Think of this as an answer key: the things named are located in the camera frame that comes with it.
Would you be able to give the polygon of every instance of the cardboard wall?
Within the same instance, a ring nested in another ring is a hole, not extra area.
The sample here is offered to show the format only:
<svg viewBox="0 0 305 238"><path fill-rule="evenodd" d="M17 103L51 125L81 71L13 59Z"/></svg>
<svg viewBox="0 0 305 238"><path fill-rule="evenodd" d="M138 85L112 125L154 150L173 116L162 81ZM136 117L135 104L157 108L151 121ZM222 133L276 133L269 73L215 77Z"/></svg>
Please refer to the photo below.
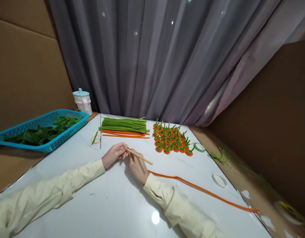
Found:
<svg viewBox="0 0 305 238"><path fill-rule="evenodd" d="M305 41L282 46L209 129L305 216Z"/></svg>
<svg viewBox="0 0 305 238"><path fill-rule="evenodd" d="M52 22L43 0L0 0L0 131L76 109Z"/></svg>

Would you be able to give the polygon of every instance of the cream long-sleeve shirt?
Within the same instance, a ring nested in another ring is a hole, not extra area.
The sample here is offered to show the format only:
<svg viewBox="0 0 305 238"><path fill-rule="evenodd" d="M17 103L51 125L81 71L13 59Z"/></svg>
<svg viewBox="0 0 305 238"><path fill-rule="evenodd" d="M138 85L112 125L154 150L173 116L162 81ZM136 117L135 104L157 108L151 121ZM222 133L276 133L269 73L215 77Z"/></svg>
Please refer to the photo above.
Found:
<svg viewBox="0 0 305 238"><path fill-rule="evenodd" d="M171 225L179 225L188 238L224 237L211 218L190 204L189 200L181 196L173 187L170 188L153 174L148 176L143 189L163 208Z"/></svg>
<svg viewBox="0 0 305 238"><path fill-rule="evenodd" d="M75 191L104 172L102 160L98 160L0 199L0 238L17 234L52 208L62 206ZM178 224L187 237L223 237L213 220L152 174L144 190L161 205L171 225Z"/></svg>

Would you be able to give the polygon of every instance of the person's left hand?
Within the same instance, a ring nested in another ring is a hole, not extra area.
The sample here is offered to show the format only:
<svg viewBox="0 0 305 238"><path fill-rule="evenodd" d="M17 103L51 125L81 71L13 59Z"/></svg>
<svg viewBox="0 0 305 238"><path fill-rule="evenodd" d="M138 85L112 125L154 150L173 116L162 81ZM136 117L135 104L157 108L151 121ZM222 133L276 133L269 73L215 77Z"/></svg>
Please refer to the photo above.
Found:
<svg viewBox="0 0 305 238"><path fill-rule="evenodd" d="M124 159L127 155L127 148L128 145L124 142L113 145L102 157L104 169L108 169L117 159Z"/></svg>

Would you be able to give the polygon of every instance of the plastic basket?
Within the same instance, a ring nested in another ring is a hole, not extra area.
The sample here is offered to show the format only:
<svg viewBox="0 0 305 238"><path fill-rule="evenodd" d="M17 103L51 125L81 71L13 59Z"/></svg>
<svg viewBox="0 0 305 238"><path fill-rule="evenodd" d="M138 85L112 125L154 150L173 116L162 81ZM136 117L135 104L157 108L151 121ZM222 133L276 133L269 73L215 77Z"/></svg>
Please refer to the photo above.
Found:
<svg viewBox="0 0 305 238"><path fill-rule="evenodd" d="M80 120L78 123L76 123L72 127L68 128L66 131L61 133L59 136L57 136L56 138L54 138L53 140L49 141L48 143L46 143L44 145L33 146L33 145L17 144L17 143L2 141L4 136L12 137L12 136L18 135L18 134L26 131L27 129L36 129L38 126L55 127L55 125L53 125L52 122L56 121L58 116L78 117L78 118L82 117L82 120ZM12 127L12 128L9 128L7 130L0 132L0 145L7 145L7 146L19 148L19 149L29 149L29 150L49 153L49 152L55 150L63 142L65 142L67 139L69 139L74 133L76 133L79 129L81 129L83 126L85 126L87 123L88 117L89 117L88 113L77 112L77 111L72 111L72 110L67 110L67 109L58 109L58 110L49 112L49 113L39 116L35 119L32 119L30 121L24 122L15 127Z"/></svg>

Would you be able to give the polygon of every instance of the hand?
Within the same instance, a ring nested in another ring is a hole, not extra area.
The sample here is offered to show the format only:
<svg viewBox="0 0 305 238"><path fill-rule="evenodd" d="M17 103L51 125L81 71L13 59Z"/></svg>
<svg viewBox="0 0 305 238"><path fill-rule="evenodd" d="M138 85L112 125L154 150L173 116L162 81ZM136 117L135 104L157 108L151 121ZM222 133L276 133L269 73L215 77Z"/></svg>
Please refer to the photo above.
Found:
<svg viewBox="0 0 305 238"><path fill-rule="evenodd" d="M147 170L145 162L142 159L135 156L134 154L132 154L131 152L128 152L128 158L129 158L129 166L132 173L144 185L149 176L149 172Z"/></svg>
<svg viewBox="0 0 305 238"><path fill-rule="evenodd" d="M128 145L126 145L124 142L113 145L102 157L104 169L108 169L116 160L124 159L127 155L127 148Z"/></svg>

